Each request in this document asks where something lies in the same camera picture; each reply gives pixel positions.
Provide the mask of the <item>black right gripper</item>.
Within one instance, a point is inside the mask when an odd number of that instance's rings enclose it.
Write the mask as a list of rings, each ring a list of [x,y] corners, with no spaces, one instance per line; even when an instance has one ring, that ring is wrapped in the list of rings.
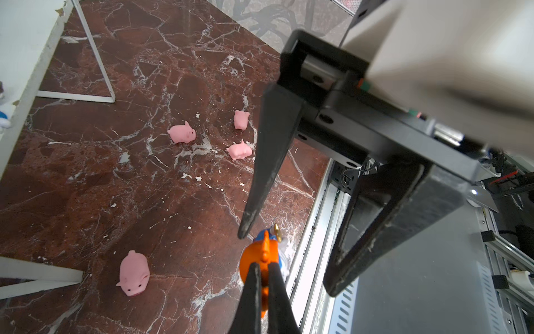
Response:
[[[323,278],[330,296],[462,206],[470,182],[493,177],[481,164],[487,150],[469,148],[451,128],[365,91],[368,66],[306,31],[291,34],[278,84],[263,95],[253,180],[237,232],[239,239],[249,234],[297,131],[346,166],[365,157],[388,164],[359,177],[352,190]],[[412,161],[420,164],[398,164]]]

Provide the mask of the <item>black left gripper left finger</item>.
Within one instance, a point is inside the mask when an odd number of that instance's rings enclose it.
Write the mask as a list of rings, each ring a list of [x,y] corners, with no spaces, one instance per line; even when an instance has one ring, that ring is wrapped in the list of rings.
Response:
[[[261,271],[259,264],[255,262],[249,267],[239,305],[228,333],[261,333]]]

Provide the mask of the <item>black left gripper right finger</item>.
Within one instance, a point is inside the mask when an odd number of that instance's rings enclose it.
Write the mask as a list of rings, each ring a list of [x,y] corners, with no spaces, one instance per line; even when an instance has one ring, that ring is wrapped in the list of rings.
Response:
[[[268,333],[301,334],[286,293],[280,266],[268,265]]]

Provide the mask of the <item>orange octopus toy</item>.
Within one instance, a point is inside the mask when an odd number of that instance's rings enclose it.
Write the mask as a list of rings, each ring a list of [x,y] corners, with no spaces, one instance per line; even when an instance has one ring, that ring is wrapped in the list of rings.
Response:
[[[284,281],[289,275],[287,246],[288,239],[282,236],[278,224],[274,224],[270,228],[261,230],[241,255],[239,273],[243,283],[246,282],[250,265],[257,263],[260,266],[261,317],[264,317],[268,310],[268,265],[272,262],[278,263]]]

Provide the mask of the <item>blue cat figure teal hat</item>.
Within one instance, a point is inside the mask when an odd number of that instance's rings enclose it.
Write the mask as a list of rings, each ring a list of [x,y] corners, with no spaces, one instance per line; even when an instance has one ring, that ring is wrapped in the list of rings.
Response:
[[[15,112],[15,105],[13,99],[8,92],[8,89],[4,87],[4,83],[0,83],[1,88],[1,131],[12,128],[13,126],[13,114]]]

